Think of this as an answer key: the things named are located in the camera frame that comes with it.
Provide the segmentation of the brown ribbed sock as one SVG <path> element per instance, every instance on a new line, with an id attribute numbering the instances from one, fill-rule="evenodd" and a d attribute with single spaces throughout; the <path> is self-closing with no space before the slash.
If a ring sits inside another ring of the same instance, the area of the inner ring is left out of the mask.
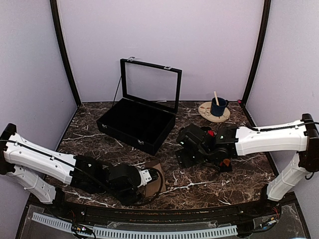
<path id="1" fill-rule="evenodd" d="M 161 191 L 160 192 L 165 192 L 166 191 L 166 186 L 165 186 L 165 176 L 164 176 L 164 171 L 162 169 L 162 166 L 160 164 L 160 161 L 158 159 L 156 160 L 152 160 L 150 162 L 147 162 L 145 164 L 146 167 L 151 167 L 151 168 L 155 168 L 157 170 L 160 171 L 160 173 L 162 174 L 162 177 L 163 177 L 163 183 L 162 183 L 162 188 L 161 188 Z M 149 198 L 151 196 L 154 196 L 156 194 L 156 192 L 159 190 L 159 187 L 160 187 L 160 177 L 154 181 L 154 182 L 151 182 L 149 183 L 145 189 L 144 189 L 144 192 L 143 192 L 143 195 L 146 197 L 146 198 Z"/>

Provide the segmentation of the argyle patterned sock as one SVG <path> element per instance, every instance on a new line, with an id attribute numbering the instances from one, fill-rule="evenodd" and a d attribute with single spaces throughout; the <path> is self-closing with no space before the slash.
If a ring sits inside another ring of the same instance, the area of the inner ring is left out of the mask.
<path id="1" fill-rule="evenodd" d="M 203 144 L 208 144 L 207 148 L 209 150 L 212 149 L 212 146 L 215 145 L 215 141 L 216 141 L 216 133 L 212 130 L 211 127 L 208 126 L 203 126 L 200 128 L 201 130 L 203 130 L 207 135 L 208 135 L 208 143 L 205 142 Z M 231 172 L 232 171 L 232 166 L 231 166 L 231 162 L 228 158 L 223 159 L 222 161 L 216 162 L 216 161 L 211 161 L 208 160 L 207 158 L 204 160 L 204 162 L 202 163 L 203 166 L 207 166 L 210 168 L 213 168 L 216 172 Z"/>

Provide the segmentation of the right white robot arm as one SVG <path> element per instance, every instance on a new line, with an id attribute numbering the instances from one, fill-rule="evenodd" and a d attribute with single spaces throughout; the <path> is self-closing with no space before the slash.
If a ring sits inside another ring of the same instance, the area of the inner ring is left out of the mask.
<path id="1" fill-rule="evenodd" d="M 266 185 L 265 197 L 254 206 L 257 215 L 265 216 L 273 209 L 274 202 L 280 201 L 300 180 L 318 172 L 317 124 L 310 114 L 281 125 L 230 126 L 218 131 L 190 124 L 177 137 L 182 149 L 177 150 L 175 155 L 181 168 L 208 163 L 219 172 L 227 172 L 230 170 L 225 162 L 227 159 L 259 152 L 294 151 L 290 163 Z"/>

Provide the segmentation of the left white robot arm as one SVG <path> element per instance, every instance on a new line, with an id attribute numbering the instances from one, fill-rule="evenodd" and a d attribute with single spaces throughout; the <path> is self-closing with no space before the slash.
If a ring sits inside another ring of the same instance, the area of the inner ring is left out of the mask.
<path id="1" fill-rule="evenodd" d="M 9 123 L 0 136 L 0 173 L 14 177 L 24 189 L 50 207 L 59 217 L 70 213 L 64 193 L 37 175 L 49 175 L 89 194 L 108 193 L 123 205 L 132 205 L 141 197 L 137 190 L 151 181 L 147 169 L 127 164 L 103 165 L 92 157 L 64 154 L 34 144 L 16 132 Z"/>

